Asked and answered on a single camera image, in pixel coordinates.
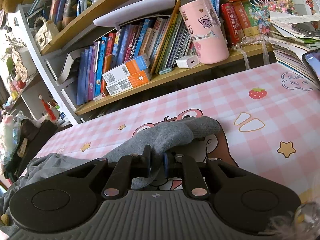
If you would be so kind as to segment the white flat desk lamp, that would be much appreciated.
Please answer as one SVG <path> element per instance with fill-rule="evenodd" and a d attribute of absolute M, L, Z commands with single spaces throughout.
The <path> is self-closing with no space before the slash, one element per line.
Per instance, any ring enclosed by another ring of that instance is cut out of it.
<path fill-rule="evenodd" d="M 168 10 L 175 6 L 175 0 L 142 0 L 119 8 L 93 20 L 96 27 L 115 27 L 127 21 Z"/>

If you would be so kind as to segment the pink sticker tumbler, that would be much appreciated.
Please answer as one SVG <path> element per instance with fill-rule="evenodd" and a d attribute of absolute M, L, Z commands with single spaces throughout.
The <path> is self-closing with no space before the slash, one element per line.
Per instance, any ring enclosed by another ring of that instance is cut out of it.
<path fill-rule="evenodd" d="M 221 22 L 210 0 L 195 0 L 179 7 L 197 56 L 202 64 L 214 64 L 229 57 Z"/>

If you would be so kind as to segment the red figurine bottle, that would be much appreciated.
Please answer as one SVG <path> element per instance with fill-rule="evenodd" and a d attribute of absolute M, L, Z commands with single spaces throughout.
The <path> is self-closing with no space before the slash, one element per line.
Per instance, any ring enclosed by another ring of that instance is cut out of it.
<path fill-rule="evenodd" d="M 46 103 L 43 99 L 43 97 L 39 94 L 39 99 L 42 102 L 44 109 L 46 110 L 49 118 L 51 121 L 56 121 L 56 116 L 54 114 L 54 112 L 51 110 L 50 106 L 48 105 L 48 103 Z"/>

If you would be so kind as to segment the stack of papers and magazines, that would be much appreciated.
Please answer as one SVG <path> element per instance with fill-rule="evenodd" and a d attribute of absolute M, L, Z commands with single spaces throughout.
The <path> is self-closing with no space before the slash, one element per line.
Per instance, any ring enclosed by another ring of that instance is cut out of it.
<path fill-rule="evenodd" d="M 303 54 L 319 49 L 319 14 L 297 16 L 270 12 L 270 20 L 275 30 L 267 41 L 277 62 L 289 69 L 283 85 L 290 89 L 307 90 L 308 86 L 319 89 L 302 61 Z"/>

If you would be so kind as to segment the white quilted mini bag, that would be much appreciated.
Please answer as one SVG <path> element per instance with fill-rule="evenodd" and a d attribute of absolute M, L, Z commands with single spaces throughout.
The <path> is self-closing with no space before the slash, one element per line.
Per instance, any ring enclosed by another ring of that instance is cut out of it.
<path fill-rule="evenodd" d="M 42 22 L 43 25 L 37 31 L 34 36 L 35 43 L 39 48 L 39 51 L 44 50 L 45 46 L 59 33 L 59 30 L 55 23 L 51 20 L 46 20 L 43 16 L 36 18 L 34 27 L 37 26 L 38 22 Z"/>

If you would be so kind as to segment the black smartphone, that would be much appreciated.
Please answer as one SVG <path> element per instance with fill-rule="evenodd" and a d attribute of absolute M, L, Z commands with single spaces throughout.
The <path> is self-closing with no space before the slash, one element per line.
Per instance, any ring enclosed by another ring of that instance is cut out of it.
<path fill-rule="evenodd" d="M 308 51 L 302 56 L 302 61 L 309 71 L 314 83 L 319 88 L 319 74 L 320 74 L 320 49 Z"/>

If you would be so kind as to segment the orange white box upper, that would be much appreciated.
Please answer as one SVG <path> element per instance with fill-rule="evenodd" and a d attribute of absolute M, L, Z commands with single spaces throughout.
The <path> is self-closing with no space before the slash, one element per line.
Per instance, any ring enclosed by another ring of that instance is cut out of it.
<path fill-rule="evenodd" d="M 146 53 L 128 60 L 103 74 L 103 80 L 107 85 L 133 75 L 149 67 L 150 61 Z"/>

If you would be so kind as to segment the orange white box lower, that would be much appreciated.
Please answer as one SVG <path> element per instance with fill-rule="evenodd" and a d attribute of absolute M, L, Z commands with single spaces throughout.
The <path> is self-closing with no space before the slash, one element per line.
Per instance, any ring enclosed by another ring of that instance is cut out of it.
<path fill-rule="evenodd" d="M 127 76 L 119 81 L 114 82 L 111 85 L 106 86 L 110 96 L 115 96 L 124 91 L 136 88 L 138 86 L 144 85 L 151 80 L 152 75 L 149 69 L 141 70 L 135 74 Z"/>

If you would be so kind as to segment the white charger block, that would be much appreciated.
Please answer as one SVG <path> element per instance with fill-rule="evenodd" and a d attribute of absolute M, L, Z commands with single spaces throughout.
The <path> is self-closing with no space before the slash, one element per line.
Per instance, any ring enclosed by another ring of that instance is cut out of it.
<path fill-rule="evenodd" d="M 190 69 L 200 63 L 197 55 L 187 55 L 176 60 L 178 68 Z"/>

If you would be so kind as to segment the white plush toy bundle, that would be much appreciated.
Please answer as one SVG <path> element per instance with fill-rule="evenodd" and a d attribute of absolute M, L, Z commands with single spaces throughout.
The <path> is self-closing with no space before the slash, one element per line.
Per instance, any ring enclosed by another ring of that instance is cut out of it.
<path fill-rule="evenodd" d="M 11 114 L 3 116 L 1 121 L 1 164 L 7 165 L 20 142 L 20 122 Z"/>

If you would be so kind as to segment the orange white box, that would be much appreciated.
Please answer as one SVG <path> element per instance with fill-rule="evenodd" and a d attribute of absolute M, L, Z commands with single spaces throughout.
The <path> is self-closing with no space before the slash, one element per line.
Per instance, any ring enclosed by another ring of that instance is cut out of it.
<path fill-rule="evenodd" d="M 128 60 L 103 74 L 103 80 L 107 85 L 133 75 L 149 67 L 150 61 L 146 53 Z"/>
<path fill-rule="evenodd" d="M 144 85 L 151 80 L 152 75 L 149 69 L 141 70 L 135 74 L 127 76 L 119 81 L 114 82 L 111 85 L 106 86 L 110 96 L 115 96 L 124 91 L 136 88 L 138 86 Z"/>

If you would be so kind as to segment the pink cartoon table mat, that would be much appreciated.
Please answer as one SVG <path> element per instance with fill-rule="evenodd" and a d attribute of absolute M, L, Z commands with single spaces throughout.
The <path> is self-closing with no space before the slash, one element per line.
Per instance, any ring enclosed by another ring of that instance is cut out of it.
<path fill-rule="evenodd" d="M 125 141 L 198 162 L 220 159 L 319 201 L 319 91 L 273 63 L 208 81 L 65 129 L 38 158 L 55 153 L 116 161 Z"/>

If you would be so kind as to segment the white wooden bookshelf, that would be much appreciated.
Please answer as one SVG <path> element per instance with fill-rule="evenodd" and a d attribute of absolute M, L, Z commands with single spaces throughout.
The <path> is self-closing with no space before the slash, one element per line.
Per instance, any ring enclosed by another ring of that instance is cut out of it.
<path fill-rule="evenodd" d="M 57 14 L 60 0 L 48 0 Z M 176 58 L 189 49 L 191 38 L 179 12 L 180 5 L 195 0 L 175 0 L 168 10 L 148 14 L 115 27 L 96 27 L 93 20 L 142 0 L 97 0 L 78 12 L 85 0 L 65 0 L 67 18 L 62 30 L 39 51 L 31 30 L 30 16 L 36 0 L 24 0 L 8 15 L 16 38 L 27 46 L 31 62 L 71 124 L 82 123 L 89 112 L 149 88 L 180 79 L 225 63 L 238 61 L 241 53 L 214 64 L 191 69 L 175 66 Z M 110 96 L 103 74 L 146 53 L 151 80 L 141 86 Z"/>

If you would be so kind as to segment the colourful bead flower bunch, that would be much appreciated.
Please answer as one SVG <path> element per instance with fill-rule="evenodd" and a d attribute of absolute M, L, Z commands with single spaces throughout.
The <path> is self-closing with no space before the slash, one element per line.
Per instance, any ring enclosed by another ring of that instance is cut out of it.
<path fill-rule="evenodd" d="M 270 12 L 298 15 L 293 0 L 250 0 L 249 9 L 251 19 L 257 21 L 260 33 L 268 35 L 270 32 Z"/>

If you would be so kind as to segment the grey sweatshirt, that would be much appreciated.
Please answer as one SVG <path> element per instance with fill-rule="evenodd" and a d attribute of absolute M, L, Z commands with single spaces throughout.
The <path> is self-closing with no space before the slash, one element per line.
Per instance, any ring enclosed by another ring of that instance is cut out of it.
<path fill-rule="evenodd" d="M 221 131 L 220 124 L 207 116 L 163 122 L 138 132 L 108 152 L 102 160 L 88 161 L 51 153 L 33 159 L 25 176 L 19 178 L 1 197 L 1 213 L 22 215 L 32 226 L 48 232 L 71 228 L 73 222 L 85 222 L 97 209 L 107 180 L 108 163 L 122 156 L 142 153 L 151 146 L 151 173 L 135 178 L 131 188 L 142 189 L 156 178 L 165 152 L 177 146 Z"/>

